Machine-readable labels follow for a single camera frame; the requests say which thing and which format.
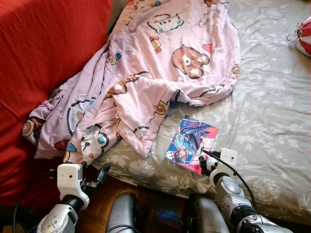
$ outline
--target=crumpled blanket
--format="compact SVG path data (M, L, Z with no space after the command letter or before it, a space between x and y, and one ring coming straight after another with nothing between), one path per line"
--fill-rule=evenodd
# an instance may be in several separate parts
M241 55L227 0L130 2L110 40L34 109L35 158L88 164L122 138L146 157L170 101L202 106L233 90Z

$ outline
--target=gray bedsheet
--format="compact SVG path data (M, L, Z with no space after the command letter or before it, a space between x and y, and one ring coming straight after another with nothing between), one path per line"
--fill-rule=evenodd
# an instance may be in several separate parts
M164 159L188 114L219 128L215 149L238 151L260 213L311 225L310 58L286 40L309 9L303 0L231 0L242 52L232 95L205 107L172 103L147 159L121 141L94 166L110 162L111 176L174 195L212 192L207 177Z

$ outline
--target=wooden floor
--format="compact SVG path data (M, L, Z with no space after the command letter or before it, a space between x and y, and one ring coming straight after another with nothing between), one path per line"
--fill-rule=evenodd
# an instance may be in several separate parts
M138 200L138 219L143 233L180 233L182 214L187 199L156 192L143 187L135 187L112 177L107 177L104 186L90 198L87 209L79 214L77 233L104 233L110 209L117 195L134 193ZM274 220L293 233L309 233L311 227Z

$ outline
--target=red sofa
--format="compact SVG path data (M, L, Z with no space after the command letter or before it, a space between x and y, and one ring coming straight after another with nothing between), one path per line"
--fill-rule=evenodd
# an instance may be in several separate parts
M111 6L112 0L0 0L0 206L14 206L26 183L61 163L35 160L20 131L105 43ZM46 212L58 201L56 181L40 178L21 205Z

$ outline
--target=cartoon print fabric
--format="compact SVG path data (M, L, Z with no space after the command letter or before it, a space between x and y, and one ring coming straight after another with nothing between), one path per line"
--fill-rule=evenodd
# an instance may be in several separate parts
M224 0L128 4L84 69L30 113L23 135L35 157L90 164L125 140L145 158L171 101L202 106L228 96L241 62L228 9Z

